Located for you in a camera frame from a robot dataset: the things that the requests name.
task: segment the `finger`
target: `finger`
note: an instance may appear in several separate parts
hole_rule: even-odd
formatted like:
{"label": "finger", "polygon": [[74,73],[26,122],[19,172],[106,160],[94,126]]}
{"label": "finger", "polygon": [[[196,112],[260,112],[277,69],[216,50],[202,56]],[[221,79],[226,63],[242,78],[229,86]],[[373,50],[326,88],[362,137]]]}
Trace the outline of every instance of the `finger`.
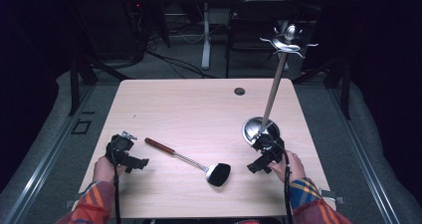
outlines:
{"label": "finger", "polygon": [[284,172],[286,168],[285,163],[276,163],[276,162],[270,162],[267,166],[276,172]]}
{"label": "finger", "polygon": [[117,167],[117,174],[118,175],[121,175],[125,170],[127,169],[127,167],[126,166],[124,166],[124,165],[119,165],[118,167]]}
{"label": "finger", "polygon": [[100,158],[99,158],[99,161],[102,161],[102,160],[108,160],[105,156],[101,156]]}

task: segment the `metal rail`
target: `metal rail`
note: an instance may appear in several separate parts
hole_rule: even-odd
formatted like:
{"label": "metal rail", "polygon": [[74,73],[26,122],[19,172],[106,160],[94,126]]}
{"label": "metal rail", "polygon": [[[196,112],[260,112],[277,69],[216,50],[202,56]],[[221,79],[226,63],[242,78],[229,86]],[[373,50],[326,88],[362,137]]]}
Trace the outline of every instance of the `metal rail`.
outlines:
{"label": "metal rail", "polygon": [[9,212],[4,222],[5,224],[24,223],[25,216],[27,215],[33,202],[35,201],[35,198],[43,187],[44,182],[46,181],[50,171],[53,169],[56,160],[58,159],[63,147],[65,146],[65,140],[67,134],[71,131],[72,123],[74,123],[77,119],[77,116],[80,114],[81,109],[84,107],[84,105],[88,101],[88,98],[93,93],[94,88],[95,87],[93,86],[87,86],[84,89],[84,92],[81,95],[82,105],[76,111],[76,114],[73,116],[69,116],[64,125],[62,126],[54,145],[52,145],[51,148],[47,150],[43,159],[38,164],[37,169],[35,169],[34,173],[26,184],[15,205]]}
{"label": "metal rail", "polygon": [[348,120],[341,110],[341,107],[339,105],[338,93],[333,89],[329,89],[328,93],[329,97],[331,98],[331,101],[334,103],[338,115],[341,117],[341,120],[351,138],[352,150],[357,159],[357,163],[359,164],[363,172],[363,176],[366,179],[369,189],[373,195],[376,204],[378,205],[379,211],[381,212],[385,223],[399,224],[400,221],[393,207],[391,206],[390,200],[388,199],[384,187],[382,186],[381,182],[378,179],[378,176],[376,175],[375,170],[372,167],[372,163],[369,160],[369,157],[367,156],[362,143],[360,142],[359,136],[357,135],[351,120]]}

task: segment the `striped shirt sleeve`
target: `striped shirt sleeve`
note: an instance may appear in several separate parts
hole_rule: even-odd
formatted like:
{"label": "striped shirt sleeve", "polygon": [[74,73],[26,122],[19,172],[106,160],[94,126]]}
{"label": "striped shirt sleeve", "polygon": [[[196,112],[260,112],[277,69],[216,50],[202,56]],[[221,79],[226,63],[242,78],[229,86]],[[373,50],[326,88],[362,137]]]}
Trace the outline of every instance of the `striped shirt sleeve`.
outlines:
{"label": "striped shirt sleeve", "polygon": [[106,223],[111,214],[114,192],[114,185],[110,182],[92,182],[79,199],[75,210],[57,224]]}
{"label": "striped shirt sleeve", "polygon": [[290,198],[296,224],[350,223],[325,203],[310,178],[305,177],[291,182]]}

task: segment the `person's arm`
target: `person's arm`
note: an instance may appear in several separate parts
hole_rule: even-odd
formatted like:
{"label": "person's arm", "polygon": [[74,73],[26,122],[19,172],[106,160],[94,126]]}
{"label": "person's arm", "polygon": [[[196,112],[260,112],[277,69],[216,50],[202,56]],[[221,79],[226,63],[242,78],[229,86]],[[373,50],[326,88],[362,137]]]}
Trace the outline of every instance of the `person's arm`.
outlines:
{"label": "person's arm", "polygon": [[[125,166],[118,166],[117,174],[124,170]],[[62,217],[57,224],[106,223],[114,201],[113,179],[114,167],[106,157],[100,157],[95,165],[93,182],[78,201],[75,210]]]}
{"label": "person's arm", "polygon": [[[350,223],[345,217],[334,211],[320,196],[317,187],[305,174],[301,159],[295,153],[287,151],[290,163],[289,195],[295,223]],[[286,162],[268,165],[285,181]]]}

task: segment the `plaid sleeve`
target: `plaid sleeve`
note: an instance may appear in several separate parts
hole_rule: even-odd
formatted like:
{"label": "plaid sleeve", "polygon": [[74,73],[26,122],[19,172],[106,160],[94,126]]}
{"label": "plaid sleeve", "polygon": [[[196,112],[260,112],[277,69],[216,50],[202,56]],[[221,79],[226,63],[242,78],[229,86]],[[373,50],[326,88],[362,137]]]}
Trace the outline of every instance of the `plaid sleeve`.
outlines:
{"label": "plaid sleeve", "polygon": [[111,214],[114,186],[95,181],[88,186],[68,223],[106,223]]}
{"label": "plaid sleeve", "polygon": [[293,209],[309,202],[322,199],[317,187],[307,177],[297,179],[290,183],[290,201]]}

